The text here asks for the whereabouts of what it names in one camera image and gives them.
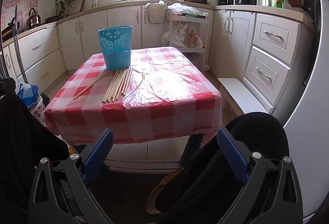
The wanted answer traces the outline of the white rolling cart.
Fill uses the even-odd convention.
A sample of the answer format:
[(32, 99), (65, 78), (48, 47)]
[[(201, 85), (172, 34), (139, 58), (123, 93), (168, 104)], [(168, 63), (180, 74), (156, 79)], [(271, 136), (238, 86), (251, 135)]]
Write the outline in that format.
[(177, 26), (178, 23), (188, 24), (187, 32), (185, 36), (185, 45), (183, 47), (175, 47), (171, 44), (168, 46), (175, 47), (182, 53), (198, 54), (200, 55), (200, 62), (206, 64), (206, 53), (209, 38), (209, 25), (210, 18), (208, 13), (202, 15), (192, 16), (188, 14), (177, 15), (173, 12), (169, 12), (166, 16), (166, 31), (171, 31), (172, 27)]

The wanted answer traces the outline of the white step stool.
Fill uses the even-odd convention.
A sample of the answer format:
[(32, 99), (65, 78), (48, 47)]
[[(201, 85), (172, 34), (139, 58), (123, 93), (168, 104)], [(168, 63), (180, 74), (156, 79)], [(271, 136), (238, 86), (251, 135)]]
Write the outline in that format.
[(273, 105), (251, 83), (251, 91), (236, 78), (218, 78), (219, 91), (222, 95), (222, 109), (230, 110), (237, 116), (250, 112), (271, 114)]

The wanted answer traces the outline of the white plastic bag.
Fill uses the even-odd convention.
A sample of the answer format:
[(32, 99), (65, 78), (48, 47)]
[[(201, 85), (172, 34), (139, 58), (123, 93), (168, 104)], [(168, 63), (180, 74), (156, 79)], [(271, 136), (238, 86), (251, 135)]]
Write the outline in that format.
[(168, 31), (165, 32), (161, 37), (162, 44), (171, 44), (175, 47), (186, 48), (187, 46), (185, 45), (184, 41), (187, 27), (188, 24), (182, 24), (179, 22), (177, 26), (172, 27), (171, 31), (168, 29)]

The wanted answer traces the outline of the red white checkered tablecloth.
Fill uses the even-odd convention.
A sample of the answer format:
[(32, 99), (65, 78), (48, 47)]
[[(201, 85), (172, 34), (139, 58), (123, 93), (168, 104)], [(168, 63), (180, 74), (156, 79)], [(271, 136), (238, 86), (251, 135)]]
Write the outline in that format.
[(74, 100), (106, 72), (103, 55), (92, 55), (46, 107), (47, 128), (80, 145), (105, 129), (113, 131), (115, 143), (126, 144), (212, 134), (221, 127), (220, 92), (178, 49), (135, 49), (131, 65), (127, 94), (118, 101), (102, 104), (113, 73)]

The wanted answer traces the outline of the clear oil bottle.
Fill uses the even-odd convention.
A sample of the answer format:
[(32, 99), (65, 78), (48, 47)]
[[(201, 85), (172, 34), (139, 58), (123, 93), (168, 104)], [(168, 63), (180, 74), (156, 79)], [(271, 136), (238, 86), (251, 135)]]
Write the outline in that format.
[(99, 6), (98, 0), (92, 0), (92, 9), (95, 9)]

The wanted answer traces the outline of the steel kettle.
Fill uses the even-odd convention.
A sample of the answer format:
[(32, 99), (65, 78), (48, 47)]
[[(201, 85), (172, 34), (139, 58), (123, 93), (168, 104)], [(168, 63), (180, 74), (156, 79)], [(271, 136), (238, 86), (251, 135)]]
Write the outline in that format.
[(28, 19), (26, 21), (26, 30), (39, 27), (41, 25), (41, 17), (34, 8), (28, 12)]

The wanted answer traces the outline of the wooden chopstick apart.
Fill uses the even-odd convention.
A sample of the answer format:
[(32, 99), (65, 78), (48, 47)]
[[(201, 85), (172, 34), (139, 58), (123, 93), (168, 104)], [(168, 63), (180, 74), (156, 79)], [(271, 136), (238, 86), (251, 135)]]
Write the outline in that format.
[(99, 76), (93, 83), (85, 87), (83, 90), (81, 90), (73, 99), (76, 100), (79, 98), (82, 94), (84, 94), (88, 89), (90, 89), (92, 86), (94, 86), (97, 82), (99, 82), (104, 76), (106, 76), (110, 71), (104, 72), (101, 76)]

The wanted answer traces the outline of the teal perforated plastic basket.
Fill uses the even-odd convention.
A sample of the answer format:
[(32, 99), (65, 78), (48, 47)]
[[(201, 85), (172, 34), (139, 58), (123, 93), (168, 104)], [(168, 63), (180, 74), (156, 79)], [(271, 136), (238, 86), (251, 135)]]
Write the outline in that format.
[(133, 26), (119, 26), (98, 30), (107, 70), (122, 70), (131, 65), (132, 28)]

